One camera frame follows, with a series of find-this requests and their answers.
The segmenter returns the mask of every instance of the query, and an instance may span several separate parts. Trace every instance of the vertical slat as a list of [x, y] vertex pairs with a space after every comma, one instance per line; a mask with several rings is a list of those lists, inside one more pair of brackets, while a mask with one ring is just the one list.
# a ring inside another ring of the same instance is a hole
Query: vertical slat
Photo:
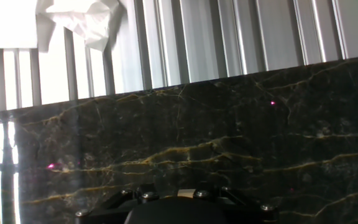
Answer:
[[152, 74], [150, 71], [149, 50], [147, 46], [147, 33], [142, 0], [135, 1], [136, 27], [139, 40], [140, 64], [142, 66], [143, 89], [152, 89]]
[[293, 1], [257, 0], [267, 70], [303, 65]]
[[333, 0], [344, 58], [358, 57], [358, 0]]
[[89, 49], [91, 52], [92, 78], [94, 96], [106, 96], [106, 80], [104, 74], [103, 52]]
[[4, 50], [0, 49], [0, 111], [6, 110]]
[[64, 28], [64, 36], [65, 36], [66, 68], [67, 68], [67, 80], [68, 80], [68, 97], [70, 100], [78, 100], [73, 32], [67, 28]]
[[38, 49], [30, 49], [30, 67], [31, 67], [31, 85], [32, 85], [32, 104], [40, 106], [41, 99], [41, 79], [40, 79], [40, 62]]
[[241, 67], [239, 39], [233, 0], [218, 0], [221, 19], [224, 54], [226, 56], [227, 75], [233, 77], [245, 74]]
[[167, 86], [162, 47], [161, 17], [157, 0], [143, 0], [145, 30], [153, 88]]
[[20, 73], [20, 55], [19, 49], [14, 50], [14, 62], [15, 62], [15, 81], [16, 81], [16, 106], [22, 108], [22, 82]]
[[163, 41], [167, 61], [168, 84], [189, 83], [190, 76], [180, 1], [160, 0], [160, 13], [163, 18]]
[[311, 0], [317, 28], [321, 60], [330, 62], [342, 58], [332, 0]]
[[255, 0], [234, 0], [241, 65], [244, 74], [266, 71]]
[[226, 64], [217, 58], [211, 2], [180, 0], [180, 7], [190, 82], [226, 76], [226, 73], [219, 73], [219, 64]]
[[22, 107], [33, 106], [32, 63], [33, 62], [30, 56], [30, 49], [20, 49], [19, 66], [20, 66], [20, 85], [21, 85], [21, 92], [22, 92], [22, 98], [21, 98]]
[[114, 72], [112, 69], [111, 45], [107, 43], [103, 51], [103, 68], [104, 68], [104, 81], [106, 82], [106, 94], [112, 95], [116, 93], [114, 84]]
[[85, 59], [86, 59], [86, 72], [88, 74], [89, 97], [94, 97], [92, 61], [91, 61], [91, 51], [90, 51], [89, 47], [85, 47]]
[[121, 3], [126, 8], [126, 16], [122, 18], [117, 41], [111, 52], [117, 93], [144, 89], [135, 2], [123, 0]]
[[317, 30], [314, 25], [311, 1], [294, 0], [296, 20], [301, 37], [305, 65], [321, 63], [321, 52], [318, 44]]
[[4, 71], [6, 109], [13, 110], [17, 108], [16, 66], [13, 49], [4, 49]]
[[88, 87], [88, 69], [85, 52], [85, 41], [76, 33], [73, 33], [73, 40], [78, 99], [89, 98], [90, 94]]
[[57, 26], [49, 43], [49, 51], [39, 53], [43, 104], [69, 100], [64, 30], [62, 26]]

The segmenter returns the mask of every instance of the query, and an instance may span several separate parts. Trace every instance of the bolt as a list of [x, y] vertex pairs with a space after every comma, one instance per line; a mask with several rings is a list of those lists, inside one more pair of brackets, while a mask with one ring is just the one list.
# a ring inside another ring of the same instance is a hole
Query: bolt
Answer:
[[195, 196], [199, 197], [199, 198], [204, 198], [204, 197], [209, 196], [209, 192], [206, 190], [199, 190], [196, 192]]
[[269, 211], [274, 210], [275, 207], [272, 206], [272, 205], [261, 205], [260, 208], [261, 208], [263, 211], [269, 212]]
[[157, 198], [158, 194], [154, 193], [154, 192], [146, 192], [142, 195], [142, 198], [147, 198], [147, 199], [151, 199], [151, 198]]
[[90, 211], [88, 211], [87, 209], [82, 209], [78, 212], [75, 213], [76, 217], [84, 217], [85, 215], [89, 214]]

